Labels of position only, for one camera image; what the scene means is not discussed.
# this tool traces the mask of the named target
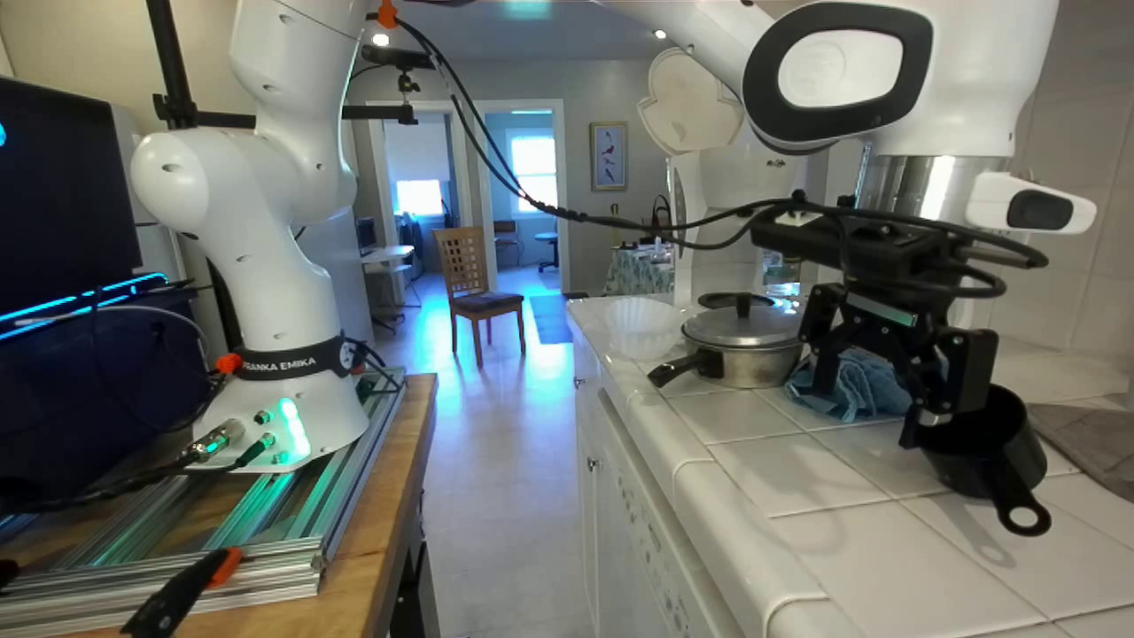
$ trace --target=hallway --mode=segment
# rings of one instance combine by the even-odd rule
[[[505,268],[498,292],[552,293],[556,274]],[[413,279],[406,306],[375,340],[390,365],[439,374],[426,536],[441,638],[587,638],[575,348],[539,342],[529,309],[529,359],[498,320],[473,367],[465,320],[448,349],[434,275]]]

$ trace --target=metal pot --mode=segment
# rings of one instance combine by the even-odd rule
[[[774,387],[790,374],[799,340],[799,315],[772,299],[732,293],[728,306],[703,309],[680,327],[690,355],[647,371],[650,387],[665,387],[682,371],[720,379],[726,387]]]
[[[909,443],[923,451],[942,485],[988,496],[1005,530],[1045,536],[1052,529],[1052,515],[1032,496],[1050,459],[1025,401],[1005,387],[988,387],[983,410],[957,413],[939,429],[913,425]]]

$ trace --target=ceiling light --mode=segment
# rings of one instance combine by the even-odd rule
[[[390,30],[370,30],[369,43],[390,49]]]

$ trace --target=towel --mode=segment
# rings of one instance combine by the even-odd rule
[[[828,395],[813,393],[812,365],[797,365],[786,390],[794,401],[844,421],[907,413],[909,407],[909,393],[896,384],[891,365],[863,348],[845,348],[841,355]]]

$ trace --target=white countertop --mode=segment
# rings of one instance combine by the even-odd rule
[[[1052,530],[1019,540],[901,451],[896,421],[835,421],[786,390],[695,371],[647,387],[643,371],[682,349],[690,312],[570,300],[598,384],[744,629],[794,633],[828,598],[845,633],[1134,633],[1134,504],[1050,451],[1034,496]],[[1112,367],[1019,342],[1002,348],[994,384],[1045,405],[1128,401]]]

